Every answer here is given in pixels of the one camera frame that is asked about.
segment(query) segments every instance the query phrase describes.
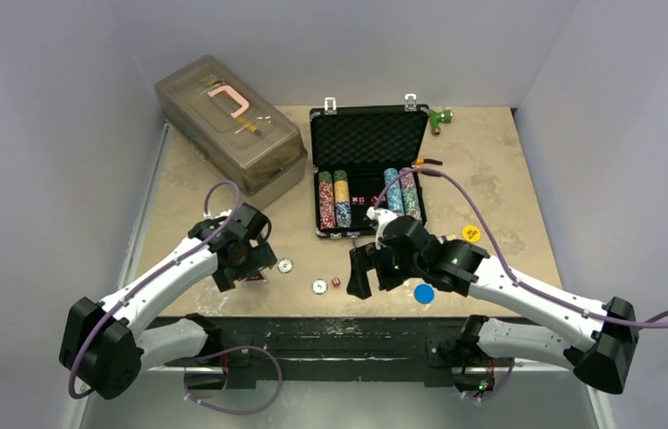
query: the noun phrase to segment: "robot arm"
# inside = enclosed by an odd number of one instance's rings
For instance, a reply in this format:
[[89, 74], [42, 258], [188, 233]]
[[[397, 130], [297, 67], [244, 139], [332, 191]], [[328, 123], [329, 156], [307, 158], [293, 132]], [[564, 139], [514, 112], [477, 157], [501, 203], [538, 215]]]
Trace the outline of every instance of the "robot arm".
[[[148, 329], [155, 318], [188, 288], [213, 276], [218, 289], [233, 289], [233, 282], [256, 275], [275, 265], [276, 258], [262, 231], [270, 221], [256, 208], [241, 205], [229, 219], [223, 212], [215, 219], [197, 223], [185, 239], [158, 264], [137, 280], [101, 299], [83, 298], [68, 314], [60, 362], [71, 369], [74, 359], [92, 328], [103, 316], [122, 304], [109, 318], [91, 347], [81, 358], [79, 378], [109, 400], [120, 395], [138, 373], [177, 358], [209, 354], [211, 326], [198, 315], [175, 324]], [[224, 229], [209, 244], [201, 246], [223, 222]], [[172, 265], [162, 271], [166, 265]], [[152, 273], [162, 271], [132, 298], [129, 291]]]
[[349, 294], [368, 298], [371, 292], [366, 271], [375, 268], [380, 290], [394, 289], [409, 278], [422, 278], [438, 290], [498, 304], [537, 325], [508, 324], [474, 315], [457, 344], [446, 344], [438, 351], [470, 354], [478, 360], [546, 362], [573, 370], [582, 382], [598, 390], [623, 391], [638, 331], [588, 317], [588, 313], [636, 320], [630, 303], [618, 298], [608, 303], [583, 298], [513, 270], [519, 282], [586, 309], [578, 313], [513, 282], [499, 259], [478, 246], [464, 240], [442, 243], [421, 222], [397, 217], [387, 209], [371, 207], [368, 217], [376, 222], [376, 243], [351, 250]]

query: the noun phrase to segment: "green toy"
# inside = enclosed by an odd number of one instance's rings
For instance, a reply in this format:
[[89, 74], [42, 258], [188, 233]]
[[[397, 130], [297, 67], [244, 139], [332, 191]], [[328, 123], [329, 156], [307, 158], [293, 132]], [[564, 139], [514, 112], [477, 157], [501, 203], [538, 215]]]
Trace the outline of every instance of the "green toy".
[[442, 112], [429, 110], [428, 120], [431, 121], [431, 134], [438, 136], [442, 132], [442, 129], [439, 128], [439, 122], [450, 123], [452, 121], [452, 110], [447, 109]]

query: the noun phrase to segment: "yellow disc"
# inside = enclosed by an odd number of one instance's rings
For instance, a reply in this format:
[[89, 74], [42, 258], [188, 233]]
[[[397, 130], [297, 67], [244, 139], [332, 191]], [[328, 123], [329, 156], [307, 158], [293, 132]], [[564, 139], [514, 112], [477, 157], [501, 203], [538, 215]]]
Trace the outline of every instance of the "yellow disc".
[[337, 203], [350, 200], [350, 187], [346, 181], [334, 183], [334, 201]]
[[473, 225], [467, 225], [462, 229], [462, 238], [469, 243], [481, 240], [481, 230]]

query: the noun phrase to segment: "yellow poker chip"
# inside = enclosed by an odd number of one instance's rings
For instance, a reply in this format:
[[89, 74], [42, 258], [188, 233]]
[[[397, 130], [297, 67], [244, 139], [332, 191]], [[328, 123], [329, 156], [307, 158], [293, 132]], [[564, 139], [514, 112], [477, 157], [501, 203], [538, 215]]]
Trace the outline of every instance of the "yellow poker chip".
[[468, 243], [475, 243], [481, 240], [481, 230], [473, 225], [467, 225], [462, 229], [462, 239]]

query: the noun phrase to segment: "table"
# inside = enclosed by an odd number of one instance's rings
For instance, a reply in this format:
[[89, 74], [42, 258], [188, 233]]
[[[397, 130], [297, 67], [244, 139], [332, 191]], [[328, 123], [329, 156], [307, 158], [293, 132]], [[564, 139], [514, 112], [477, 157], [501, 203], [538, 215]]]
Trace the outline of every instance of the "table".
[[[298, 124], [310, 153], [309, 109], [311, 106], [279, 106], [279, 110]], [[421, 157], [444, 161], [439, 167], [466, 187], [485, 216], [501, 247], [515, 268], [560, 287], [552, 250], [528, 167], [520, 147], [518, 133], [507, 107], [452, 108], [452, 123], [442, 124], [434, 137], [427, 127]], [[221, 174], [179, 133], [167, 148], [165, 161], [156, 183], [144, 242], [140, 244], [137, 275], [160, 261], [194, 223], [202, 219], [202, 204], [207, 191], [222, 179]], [[205, 279], [184, 293], [164, 311], [164, 315], [241, 316], [466, 316], [483, 314], [514, 315], [497, 305], [439, 293], [428, 305], [413, 298], [419, 280], [406, 282], [390, 292], [376, 289], [375, 274], [370, 277], [373, 297], [360, 300], [347, 295], [352, 247], [349, 239], [321, 240], [315, 234], [312, 163], [309, 160], [304, 179], [282, 195], [263, 212], [273, 222], [270, 239], [276, 256], [290, 258], [290, 273], [266, 270], [270, 283], [241, 286], [220, 293], [212, 279]], [[479, 226], [462, 195], [447, 181], [421, 176], [427, 208], [428, 229], [435, 235], [456, 233], [465, 225]], [[210, 202], [217, 212], [233, 201], [227, 187], [218, 190]], [[359, 239], [359, 244], [367, 242]], [[479, 246], [494, 253], [483, 234]], [[327, 293], [311, 290], [315, 279], [329, 282], [338, 277], [342, 286], [329, 286]]]

